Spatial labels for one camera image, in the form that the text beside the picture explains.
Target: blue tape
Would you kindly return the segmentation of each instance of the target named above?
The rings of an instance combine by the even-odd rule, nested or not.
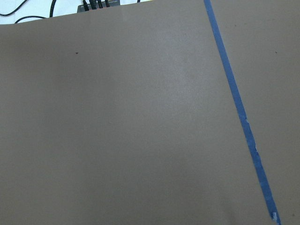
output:
[[[242,99],[240,97],[238,86],[234,79],[233,71],[231,69],[231,65],[230,65],[230,62],[229,62],[229,59],[228,59],[228,56],[226,53],[226,49],[225,49],[225,46],[224,46],[224,43],[223,43],[223,40],[222,40],[222,37],[220,34],[220,30],[218,28],[218,23],[216,21],[216,18],[215,18],[215,15],[214,15],[214,12],[213,12],[213,9],[211,6],[211,2],[210,2],[210,0],[204,0],[204,4],[205,4],[206,11],[207,11],[207,14],[208,14],[208,17],[210,20],[213,34],[215,36],[217,48],[220,53],[220,57],[221,57],[223,67],[224,67],[224,70],[225,70],[225,73],[227,76],[227,80],[228,80],[230,90],[231,90],[231,93],[233,96],[235,107],[238,111],[240,123],[243,127],[246,141],[247,141],[247,144],[249,147],[249,151],[250,151],[250,154],[251,154],[251,157],[252,157],[255,169],[256,169],[257,177],[258,177],[260,186],[262,188],[264,199],[265,199],[267,207],[268,207],[269,214],[270,214],[272,220],[277,222],[277,225],[281,225],[279,213],[277,211],[276,204],[275,204],[273,196],[272,196],[271,188],[269,186],[269,182],[268,182],[266,173],[263,169],[261,158],[256,149],[255,140],[254,140],[251,128],[250,128],[250,124],[247,121],[246,111],[245,111]]]

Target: black cable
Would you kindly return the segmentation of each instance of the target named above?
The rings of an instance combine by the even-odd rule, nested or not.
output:
[[[83,7],[84,7],[85,11],[89,11],[90,10],[88,4],[86,3],[86,0],[83,0]]]
[[[110,7],[108,0],[105,0],[106,7]]]
[[[51,7],[50,7],[50,16],[53,17],[53,11],[54,11],[54,6],[55,6],[56,0],[52,0]]]
[[[103,8],[101,0],[97,0],[97,2],[98,2],[98,5],[99,5],[99,8]]]
[[[90,6],[92,9],[97,9],[96,0],[90,0]]]
[[[14,14],[16,11],[18,11],[25,3],[27,2],[27,0],[24,0],[19,6],[18,6],[18,8],[16,8],[14,11],[12,11],[11,13],[8,13],[8,14],[1,14],[0,13],[0,15],[1,16],[9,16],[9,15],[12,15],[12,14]]]
[[[24,16],[24,17],[18,19],[15,23],[18,23],[18,22],[20,22],[21,20],[27,19],[27,18],[41,18],[41,19],[45,19],[45,17],[43,17],[43,16],[29,15],[29,16]]]

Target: white floor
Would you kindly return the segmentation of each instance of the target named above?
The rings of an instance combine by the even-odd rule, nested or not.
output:
[[[7,14],[12,12],[17,8],[24,0],[1,0],[0,1],[0,13]],[[20,10],[11,16],[0,16],[0,24],[11,24],[15,23],[21,17],[28,15],[39,15],[44,17],[49,17],[50,5],[52,0],[28,0]],[[121,5],[136,3],[137,0],[120,0]],[[82,5],[82,0],[57,0],[55,4],[55,9],[53,16],[66,15],[77,12],[77,7]],[[23,20],[22,22],[35,20],[34,18],[29,18]]]

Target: cable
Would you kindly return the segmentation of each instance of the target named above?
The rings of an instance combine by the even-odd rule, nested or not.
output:
[[[83,7],[84,7],[85,11],[89,11],[90,10],[88,4],[86,3],[86,0],[83,0]]]
[[[14,11],[12,11],[11,13],[8,13],[8,14],[1,14],[0,13],[0,15],[1,16],[9,16],[9,15],[12,15],[12,14],[14,14],[16,11],[18,11],[25,3],[27,2],[27,0],[24,0],[19,6],[18,6],[18,8],[16,8]]]
[[[106,7],[110,7],[108,0],[105,0]]]
[[[97,9],[96,0],[90,0],[90,6],[92,9]]]
[[[54,11],[54,6],[55,6],[56,0],[52,0],[51,7],[50,7],[50,16],[53,17],[53,11]]]
[[[43,16],[29,15],[29,16],[24,16],[24,17],[18,19],[15,23],[18,23],[18,22],[20,22],[21,20],[27,19],[27,18],[41,18],[41,19],[45,19],[45,17],[43,17]]]
[[[101,0],[97,0],[99,8],[103,8]]]

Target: blue tape strip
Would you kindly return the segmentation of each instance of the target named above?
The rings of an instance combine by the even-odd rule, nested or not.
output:
[[[216,21],[216,18],[215,18],[215,15],[214,15],[214,12],[213,12],[213,9],[211,6],[211,2],[210,2],[210,0],[204,0],[204,4],[205,4],[206,11],[207,11],[207,14],[208,14],[208,17],[210,20],[213,34],[215,36],[217,48],[220,53],[220,57],[221,57],[223,67],[224,67],[224,70],[225,70],[225,73],[227,76],[227,80],[228,80],[230,90],[231,90],[231,93],[233,96],[235,107],[238,111],[240,123],[243,127],[246,141],[247,141],[247,144],[249,147],[249,151],[250,151],[250,154],[251,154],[251,157],[252,157],[255,169],[256,169],[257,177],[260,182],[260,186],[262,188],[264,199],[267,203],[267,207],[268,207],[268,210],[269,210],[272,220],[276,221],[277,225],[281,225],[279,213],[277,211],[276,204],[275,204],[273,196],[272,196],[271,188],[269,186],[266,173],[263,169],[261,158],[256,149],[255,140],[254,140],[251,128],[250,128],[250,124],[247,121],[246,111],[245,111],[242,99],[240,97],[238,86],[234,79],[233,71],[231,69],[231,65],[230,65],[230,62],[229,62],[229,59],[228,59],[228,56],[226,53],[226,49],[224,47],[224,43],[223,43],[223,40],[222,40],[222,37],[220,34],[220,30],[218,28],[218,23]]]

